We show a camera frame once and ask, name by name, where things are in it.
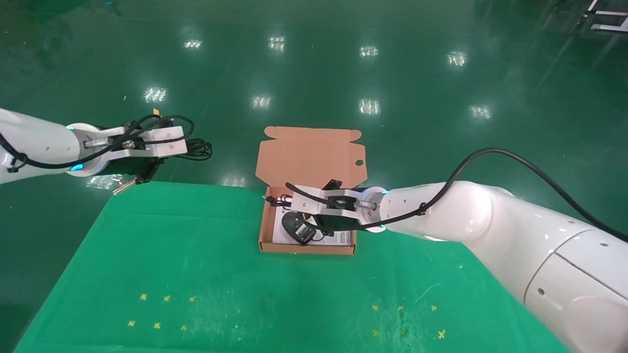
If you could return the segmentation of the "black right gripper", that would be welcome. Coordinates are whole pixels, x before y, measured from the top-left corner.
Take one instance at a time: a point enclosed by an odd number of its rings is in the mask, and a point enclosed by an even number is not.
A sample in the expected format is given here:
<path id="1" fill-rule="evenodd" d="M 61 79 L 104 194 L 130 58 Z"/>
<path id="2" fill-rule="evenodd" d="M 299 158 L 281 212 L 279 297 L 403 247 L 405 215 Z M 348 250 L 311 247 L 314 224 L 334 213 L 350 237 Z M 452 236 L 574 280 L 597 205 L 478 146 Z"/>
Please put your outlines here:
<path id="1" fill-rule="evenodd" d="M 357 219 L 340 215 L 315 215 L 314 223 L 314 228 L 316 228 L 315 237 L 335 237 L 336 235 L 365 229 Z"/>

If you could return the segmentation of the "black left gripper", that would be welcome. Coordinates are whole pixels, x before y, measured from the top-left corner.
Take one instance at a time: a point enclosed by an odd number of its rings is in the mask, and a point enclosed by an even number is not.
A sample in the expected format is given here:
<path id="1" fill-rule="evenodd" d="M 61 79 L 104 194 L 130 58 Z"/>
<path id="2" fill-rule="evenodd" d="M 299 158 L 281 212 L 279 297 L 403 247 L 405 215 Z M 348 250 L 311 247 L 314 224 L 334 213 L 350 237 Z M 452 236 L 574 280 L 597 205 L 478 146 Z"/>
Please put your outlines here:
<path id="1" fill-rule="evenodd" d="M 130 175 L 135 178 L 136 184 L 148 183 L 155 176 L 165 158 L 120 158 L 108 162 L 105 174 Z"/>

